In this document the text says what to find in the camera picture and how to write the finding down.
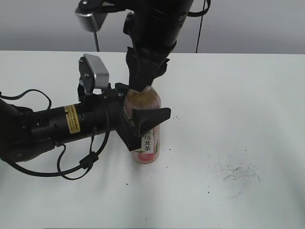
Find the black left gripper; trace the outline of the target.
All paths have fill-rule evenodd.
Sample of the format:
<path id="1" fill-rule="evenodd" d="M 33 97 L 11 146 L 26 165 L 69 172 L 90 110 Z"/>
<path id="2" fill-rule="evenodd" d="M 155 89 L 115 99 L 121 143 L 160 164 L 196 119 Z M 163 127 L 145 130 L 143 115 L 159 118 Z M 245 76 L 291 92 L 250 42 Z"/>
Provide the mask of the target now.
<path id="1" fill-rule="evenodd" d="M 134 125 L 123 107 L 123 101 L 128 91 L 129 85 L 116 83 L 113 89 L 108 87 L 101 94 L 94 95 L 94 127 L 96 134 L 116 131 L 128 150 L 133 151 L 141 148 L 139 136 L 144 136 L 148 131 L 170 119 L 171 109 L 133 109 Z"/>

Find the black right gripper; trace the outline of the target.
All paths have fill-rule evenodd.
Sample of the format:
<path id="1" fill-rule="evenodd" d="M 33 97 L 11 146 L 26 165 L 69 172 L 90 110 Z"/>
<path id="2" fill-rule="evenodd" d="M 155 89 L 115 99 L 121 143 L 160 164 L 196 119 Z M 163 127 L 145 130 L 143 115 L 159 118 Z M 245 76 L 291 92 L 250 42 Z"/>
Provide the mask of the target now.
<path id="1" fill-rule="evenodd" d="M 126 63 L 129 69 L 129 88 L 143 91 L 151 86 L 154 79 L 165 74 L 170 59 L 169 49 L 150 50 L 146 48 L 127 48 Z"/>

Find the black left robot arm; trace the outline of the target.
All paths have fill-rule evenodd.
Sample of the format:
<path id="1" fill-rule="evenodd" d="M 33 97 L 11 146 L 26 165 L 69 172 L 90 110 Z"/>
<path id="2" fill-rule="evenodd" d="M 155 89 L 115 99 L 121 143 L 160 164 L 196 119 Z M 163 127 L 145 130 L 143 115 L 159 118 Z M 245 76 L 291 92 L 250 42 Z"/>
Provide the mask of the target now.
<path id="1" fill-rule="evenodd" d="M 141 147 L 142 138 L 168 120 L 170 108 L 132 111 L 123 107 L 127 86 L 116 83 L 101 94 L 85 95 L 79 86 L 79 103 L 34 112 L 0 98 L 0 156 L 12 162 L 25 162 L 51 151 L 57 144 L 78 141 L 92 135 L 116 131 L 129 151 Z"/>

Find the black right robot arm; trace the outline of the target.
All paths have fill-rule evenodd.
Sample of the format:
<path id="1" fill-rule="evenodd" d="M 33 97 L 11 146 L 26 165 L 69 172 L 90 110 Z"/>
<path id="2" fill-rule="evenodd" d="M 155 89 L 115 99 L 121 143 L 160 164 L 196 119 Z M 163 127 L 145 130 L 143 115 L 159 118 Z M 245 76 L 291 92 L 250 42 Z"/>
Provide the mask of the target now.
<path id="1" fill-rule="evenodd" d="M 191 8 L 191 0 L 142 0 L 126 17 L 123 32 L 129 35 L 126 63 L 130 89 L 141 92 L 167 70 L 169 54 Z"/>

